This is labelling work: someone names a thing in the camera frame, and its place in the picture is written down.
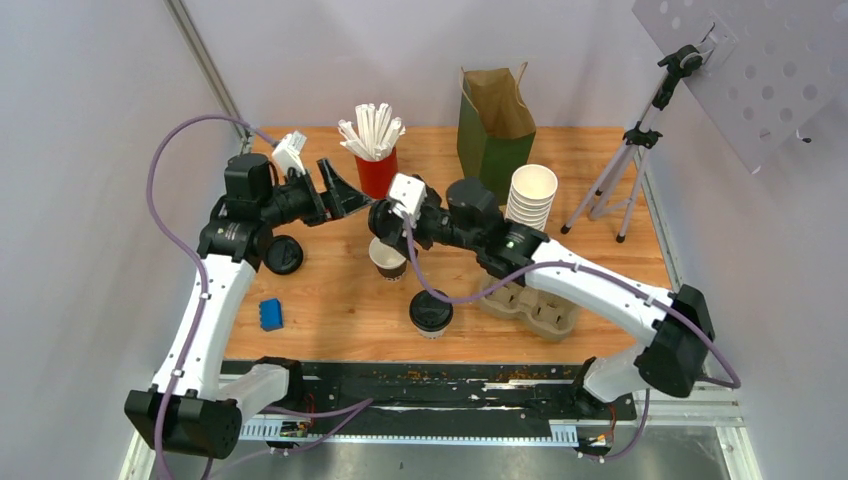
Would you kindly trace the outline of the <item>white paper cup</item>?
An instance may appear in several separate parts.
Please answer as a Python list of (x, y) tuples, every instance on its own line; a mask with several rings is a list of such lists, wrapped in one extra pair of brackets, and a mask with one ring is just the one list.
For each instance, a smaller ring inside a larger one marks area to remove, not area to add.
[(441, 328), (441, 329), (437, 329), (437, 330), (418, 328), (417, 331), (424, 338), (437, 339), (445, 333), (446, 328)]

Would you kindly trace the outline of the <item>black coffee lid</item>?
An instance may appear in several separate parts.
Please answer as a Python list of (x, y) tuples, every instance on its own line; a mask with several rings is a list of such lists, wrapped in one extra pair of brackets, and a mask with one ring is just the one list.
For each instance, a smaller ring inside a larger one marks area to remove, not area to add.
[(454, 307), (438, 300), (427, 290), (421, 290), (409, 303), (408, 315), (418, 329), (437, 330), (447, 328), (454, 316)]

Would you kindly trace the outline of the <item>green paper bag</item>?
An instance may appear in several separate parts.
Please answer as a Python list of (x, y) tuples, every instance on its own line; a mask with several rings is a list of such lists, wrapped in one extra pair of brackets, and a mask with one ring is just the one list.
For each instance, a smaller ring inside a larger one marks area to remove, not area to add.
[(537, 130), (520, 91), (526, 68), (461, 71), (457, 155), (464, 176), (479, 179), (501, 205), (513, 173), (528, 162)]

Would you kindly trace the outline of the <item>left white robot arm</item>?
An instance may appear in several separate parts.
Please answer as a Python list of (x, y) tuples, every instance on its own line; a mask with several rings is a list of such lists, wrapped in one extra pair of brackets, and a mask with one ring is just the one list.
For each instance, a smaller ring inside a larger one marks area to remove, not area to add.
[(308, 171), (291, 168), (276, 184), (269, 158), (231, 158), (225, 192), (216, 202), (196, 248), (188, 251), (197, 276), (177, 335), (150, 387), (129, 392), (124, 412), (158, 452), (224, 459), (242, 426), (270, 405), (298, 411), (306, 400), (296, 360), (262, 357), (222, 386), (226, 345), (242, 304), (272, 242), (274, 228), (301, 221), (318, 226), (348, 217), (372, 198), (346, 182), (327, 159), (317, 163), (325, 189)]

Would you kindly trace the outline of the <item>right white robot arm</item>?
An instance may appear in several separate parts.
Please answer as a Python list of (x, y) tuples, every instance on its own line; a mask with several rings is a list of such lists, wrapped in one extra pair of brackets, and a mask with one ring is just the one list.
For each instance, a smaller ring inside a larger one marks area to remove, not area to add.
[(490, 276), (552, 294), (598, 314), (637, 340), (635, 348), (586, 360), (571, 403), (596, 417), (619, 397), (655, 389), (688, 397), (715, 334), (702, 292), (642, 285), (573, 253), (546, 233), (504, 217), (492, 192), (461, 179), (441, 198), (417, 176), (398, 174), (370, 207), (368, 226), (407, 260), (438, 243), (471, 251)]

